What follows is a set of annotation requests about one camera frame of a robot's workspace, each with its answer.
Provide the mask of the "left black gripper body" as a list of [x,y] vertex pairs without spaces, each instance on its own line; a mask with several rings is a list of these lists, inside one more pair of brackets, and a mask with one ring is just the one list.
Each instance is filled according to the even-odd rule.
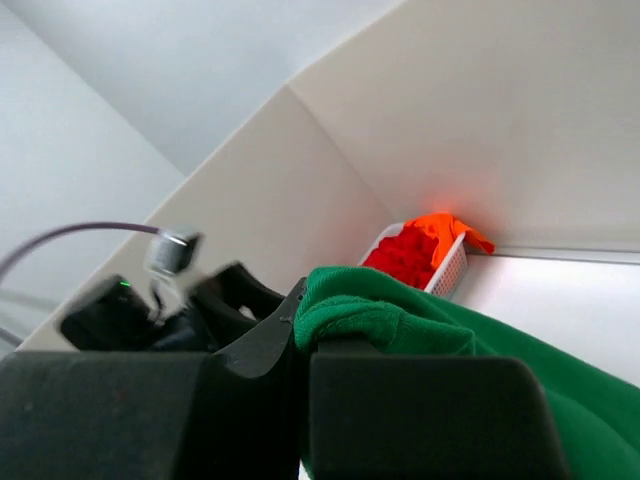
[[149,349],[216,352],[274,313],[284,296],[232,262],[204,274],[189,271],[169,283],[180,309],[163,320]]

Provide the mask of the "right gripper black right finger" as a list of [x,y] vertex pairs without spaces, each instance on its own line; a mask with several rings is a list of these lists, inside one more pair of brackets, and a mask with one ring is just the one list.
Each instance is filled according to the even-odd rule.
[[543,388],[521,361],[384,354],[324,340],[309,363],[315,479],[567,479]]

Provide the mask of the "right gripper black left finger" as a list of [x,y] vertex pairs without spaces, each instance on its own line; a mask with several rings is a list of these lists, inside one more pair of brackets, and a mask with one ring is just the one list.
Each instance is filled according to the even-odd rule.
[[294,479],[293,319],[216,353],[21,351],[1,363],[5,479]]

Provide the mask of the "green t shirt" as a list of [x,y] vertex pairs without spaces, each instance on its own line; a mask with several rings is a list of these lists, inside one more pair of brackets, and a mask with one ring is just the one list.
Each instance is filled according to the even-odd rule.
[[312,271],[294,321],[314,479],[635,479],[639,391],[363,267]]

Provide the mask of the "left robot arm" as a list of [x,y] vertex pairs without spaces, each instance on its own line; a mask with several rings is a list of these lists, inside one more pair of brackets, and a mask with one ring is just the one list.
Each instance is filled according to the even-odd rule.
[[284,296],[233,262],[187,289],[172,313],[150,282],[149,305],[129,281],[112,275],[67,309],[60,332],[81,351],[213,353],[266,319]]

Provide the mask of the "white plastic basket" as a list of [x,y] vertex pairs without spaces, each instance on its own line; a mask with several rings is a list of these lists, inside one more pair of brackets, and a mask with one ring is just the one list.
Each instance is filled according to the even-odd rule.
[[[403,229],[403,223],[394,223],[386,227],[370,245],[358,262],[362,265],[379,243],[388,237],[397,236]],[[465,250],[466,234],[459,235],[447,252],[443,262],[436,269],[424,291],[438,298],[449,300],[468,270]]]

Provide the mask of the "red t shirt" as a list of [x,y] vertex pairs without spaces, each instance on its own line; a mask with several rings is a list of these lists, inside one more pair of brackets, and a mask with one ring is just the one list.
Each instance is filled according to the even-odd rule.
[[422,229],[405,226],[397,235],[383,238],[362,265],[424,290],[436,271],[432,257],[438,243]]

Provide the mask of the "orange t shirt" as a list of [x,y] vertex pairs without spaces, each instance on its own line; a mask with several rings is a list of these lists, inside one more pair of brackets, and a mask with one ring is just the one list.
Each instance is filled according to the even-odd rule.
[[437,269],[442,264],[453,243],[462,234],[472,247],[485,254],[491,255],[495,251],[495,245],[488,238],[450,213],[423,215],[406,221],[404,226],[417,228],[437,241],[431,258],[433,269]]

